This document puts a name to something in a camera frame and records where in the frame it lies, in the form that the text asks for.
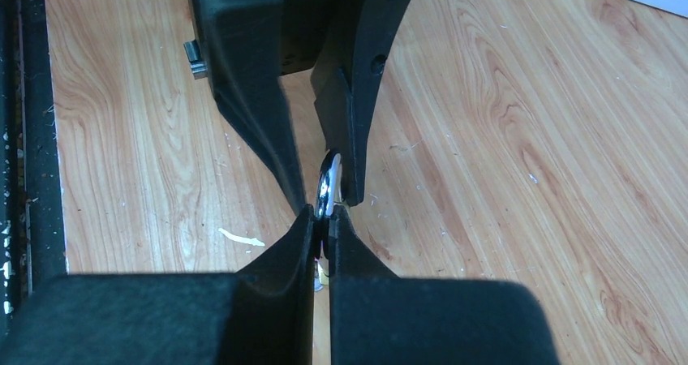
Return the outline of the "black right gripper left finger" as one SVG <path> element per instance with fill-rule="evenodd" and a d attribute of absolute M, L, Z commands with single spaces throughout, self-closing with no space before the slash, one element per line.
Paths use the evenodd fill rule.
<path fill-rule="evenodd" d="M 234 273 L 47 281 L 1 343 L 4 364 L 309 364 L 315 220 Z"/>

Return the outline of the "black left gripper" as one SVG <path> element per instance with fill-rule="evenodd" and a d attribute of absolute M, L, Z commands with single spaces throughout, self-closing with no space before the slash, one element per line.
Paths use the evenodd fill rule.
<path fill-rule="evenodd" d="M 221 115 L 273 174 L 294 213 L 306 204 L 279 78 L 312 69 L 342 197 L 363 202 L 368 137 L 393 40 L 411 0 L 188 0 L 198 57 Z"/>

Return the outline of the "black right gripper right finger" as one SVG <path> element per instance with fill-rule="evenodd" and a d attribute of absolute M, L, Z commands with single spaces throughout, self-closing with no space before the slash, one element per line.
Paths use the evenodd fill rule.
<path fill-rule="evenodd" d="M 556 364 L 543 308 L 512 281 L 400 277 L 355 233 L 329 221 L 334 364 Z"/>

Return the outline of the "large brass padlock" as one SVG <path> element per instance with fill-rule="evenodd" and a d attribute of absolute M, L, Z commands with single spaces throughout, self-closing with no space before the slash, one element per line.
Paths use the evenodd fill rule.
<path fill-rule="evenodd" d="M 319 172 L 319 181 L 314 204 L 315 226 L 320 251 L 315 258 L 314 291 L 323 290 L 329 284 L 329 275 L 320 258 L 327 251 L 326 240 L 329 233 L 329 220 L 334 207 L 342 203 L 341 192 L 342 156 L 336 150 L 329 150 L 325 155 Z"/>

